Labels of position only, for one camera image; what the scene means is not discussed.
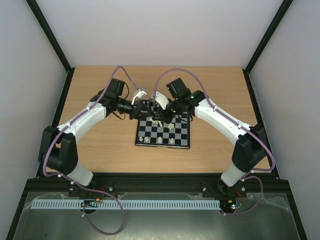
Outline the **black and grey chessboard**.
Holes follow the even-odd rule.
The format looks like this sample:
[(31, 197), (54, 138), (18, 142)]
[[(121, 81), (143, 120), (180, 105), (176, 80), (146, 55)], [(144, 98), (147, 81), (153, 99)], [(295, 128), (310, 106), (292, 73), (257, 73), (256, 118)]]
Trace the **black and grey chessboard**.
[[(152, 123), (151, 117), (139, 119), (136, 128), (135, 146), (144, 147), (167, 147), (177, 149), (189, 149), (190, 144), (190, 115), (184, 112), (175, 116), (172, 122), (174, 129), (168, 129), (168, 123), (161, 122), (163, 127)], [(139, 141), (139, 137), (143, 137), (143, 142)], [(149, 142), (145, 142), (145, 137), (149, 137)], [(162, 137), (162, 143), (158, 143), (158, 137)]]

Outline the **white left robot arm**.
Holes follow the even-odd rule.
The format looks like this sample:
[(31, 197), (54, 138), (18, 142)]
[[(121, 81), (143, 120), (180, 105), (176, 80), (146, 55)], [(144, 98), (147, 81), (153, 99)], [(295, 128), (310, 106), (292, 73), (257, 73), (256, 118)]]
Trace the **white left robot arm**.
[(50, 168), (73, 182), (83, 186), (90, 184), (94, 175), (79, 163), (77, 150), (77, 143), (84, 134), (115, 112), (137, 120), (143, 117), (143, 111), (151, 113), (151, 109), (142, 102), (147, 91), (138, 88), (132, 99), (127, 100), (121, 98), (125, 86), (124, 81), (113, 78), (107, 88), (92, 97), (76, 116), (57, 127), (48, 126), (44, 129), (38, 161), (42, 164), (45, 176), (48, 175), (46, 169)]

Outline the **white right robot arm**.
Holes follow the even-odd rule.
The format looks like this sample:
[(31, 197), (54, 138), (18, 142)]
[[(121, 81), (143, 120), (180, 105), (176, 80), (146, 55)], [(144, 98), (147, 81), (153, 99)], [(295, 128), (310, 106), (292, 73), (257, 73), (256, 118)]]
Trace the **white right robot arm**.
[(267, 147), (265, 129), (230, 115), (216, 105), (204, 89), (191, 92), (181, 78), (168, 83), (166, 88), (172, 99), (158, 91), (153, 93), (154, 100), (160, 105), (156, 114), (163, 122), (170, 123), (173, 117), (187, 112), (210, 124), (234, 146), (231, 165), (222, 173), (218, 183), (218, 191), (229, 196), (235, 191), (236, 183), (256, 171), (256, 165), (271, 153)]

